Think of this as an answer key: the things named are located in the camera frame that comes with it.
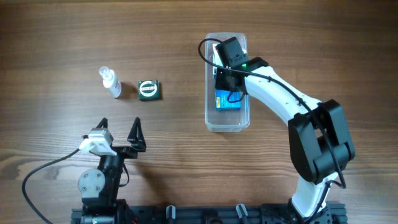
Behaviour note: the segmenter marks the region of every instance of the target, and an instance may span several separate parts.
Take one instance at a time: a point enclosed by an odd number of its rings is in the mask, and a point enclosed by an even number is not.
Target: small blue package
[[[225,90],[216,90],[216,110],[240,110],[242,107],[241,102],[230,103],[226,99],[229,95],[229,91]],[[241,98],[240,92],[233,92],[230,101],[239,100]]]

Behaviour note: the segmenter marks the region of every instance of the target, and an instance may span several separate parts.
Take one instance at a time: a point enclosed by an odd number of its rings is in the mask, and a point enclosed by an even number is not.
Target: wooden table
[[[356,147],[344,170],[349,223],[398,219],[398,7],[390,1],[138,1],[0,5],[0,223],[42,223],[21,193],[35,167],[75,150],[103,117],[126,144],[136,116],[147,152],[126,161],[130,205],[285,203],[298,173],[287,128],[251,99],[240,133],[205,125],[209,32],[242,32],[249,56],[267,60],[304,93],[343,105]],[[98,69],[131,92],[115,100]],[[137,99],[158,79],[163,99]],[[54,223],[81,207],[77,181],[98,158],[78,153],[31,177],[27,193]]]

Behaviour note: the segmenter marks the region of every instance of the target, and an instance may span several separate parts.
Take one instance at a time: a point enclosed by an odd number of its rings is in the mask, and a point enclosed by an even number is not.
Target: small green box
[[[159,82],[157,80],[138,82],[139,100],[149,101],[159,99]]]

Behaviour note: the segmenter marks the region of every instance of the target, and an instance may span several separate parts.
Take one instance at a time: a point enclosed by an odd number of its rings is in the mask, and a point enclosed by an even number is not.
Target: plastic box
[[[210,33],[206,38],[227,40],[236,37],[243,49],[248,49],[246,36],[240,33]],[[213,44],[217,42],[207,41],[205,57],[213,61]],[[209,131],[213,132],[238,132],[247,128],[250,124],[249,95],[242,100],[240,110],[217,111],[215,96],[215,79],[213,78],[213,66],[205,63],[205,121]]]

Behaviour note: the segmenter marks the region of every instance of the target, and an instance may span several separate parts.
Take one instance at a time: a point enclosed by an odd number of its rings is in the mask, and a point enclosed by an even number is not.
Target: clear spray bottle
[[[104,87],[111,92],[113,97],[119,97],[122,92],[122,84],[120,83],[115,72],[108,67],[101,67],[99,69],[99,74],[103,79]]]

